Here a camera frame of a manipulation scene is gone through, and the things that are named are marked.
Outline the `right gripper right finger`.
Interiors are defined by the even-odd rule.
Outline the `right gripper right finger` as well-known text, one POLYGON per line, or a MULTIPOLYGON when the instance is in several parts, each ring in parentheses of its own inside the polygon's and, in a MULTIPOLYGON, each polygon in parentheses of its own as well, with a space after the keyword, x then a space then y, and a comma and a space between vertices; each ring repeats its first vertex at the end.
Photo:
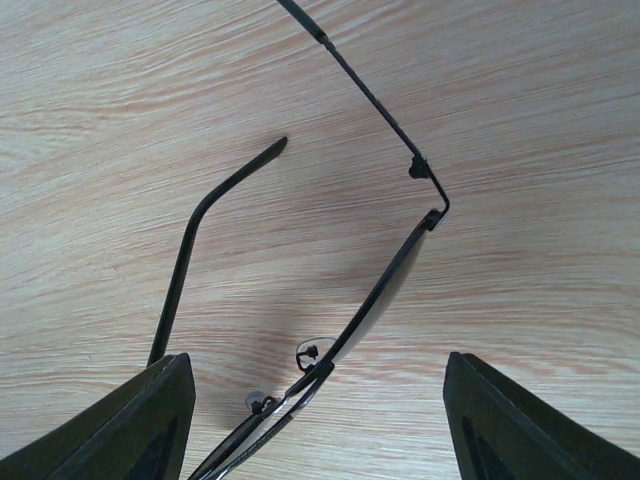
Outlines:
POLYGON ((443 400, 463 479, 637 479, 639 458, 471 353, 449 355, 443 400))

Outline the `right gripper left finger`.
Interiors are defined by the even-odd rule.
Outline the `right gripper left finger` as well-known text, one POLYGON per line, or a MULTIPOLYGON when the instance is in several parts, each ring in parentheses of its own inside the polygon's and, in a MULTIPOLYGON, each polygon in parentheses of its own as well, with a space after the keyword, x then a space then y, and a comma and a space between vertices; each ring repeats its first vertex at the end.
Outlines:
POLYGON ((2 459, 1 477, 178 479, 195 399, 189 356, 165 356, 2 459))

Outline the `dark aviator sunglasses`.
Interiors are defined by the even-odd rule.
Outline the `dark aviator sunglasses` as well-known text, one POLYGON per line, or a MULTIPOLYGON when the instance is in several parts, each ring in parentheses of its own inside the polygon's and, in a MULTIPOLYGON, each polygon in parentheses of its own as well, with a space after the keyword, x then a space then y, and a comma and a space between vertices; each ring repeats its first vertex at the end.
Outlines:
MULTIPOLYGON (((434 175, 426 158, 404 132, 396 119, 374 96, 371 90, 339 53, 324 30, 294 1, 282 1, 280 5, 293 17, 320 45, 322 45, 359 90, 366 96, 399 139, 412 154, 409 176, 413 179, 429 180, 444 202, 444 208, 431 209, 409 234, 392 258, 374 287, 367 295, 353 318, 327 351, 319 349, 321 337, 303 342, 296 350, 297 368, 303 373, 296 383, 286 390, 281 398, 272 396, 253 397, 251 414, 206 457, 190 475, 192 479, 221 479, 244 463, 276 434, 287 426, 294 417, 308 405, 324 384, 335 366, 362 341, 367 333, 389 307, 398 291, 409 276, 426 234, 433 231, 450 209, 450 201, 440 182, 434 175)), ((253 160, 245 164, 215 189, 209 192, 196 206, 187 223, 182 237, 175 266, 164 300, 162 313, 154 335, 147 364, 156 363, 164 356, 169 343, 174 320, 178 311, 184 283, 196 235, 207 211, 224 194, 247 177, 266 166, 284 150, 287 138, 274 142, 253 160)))

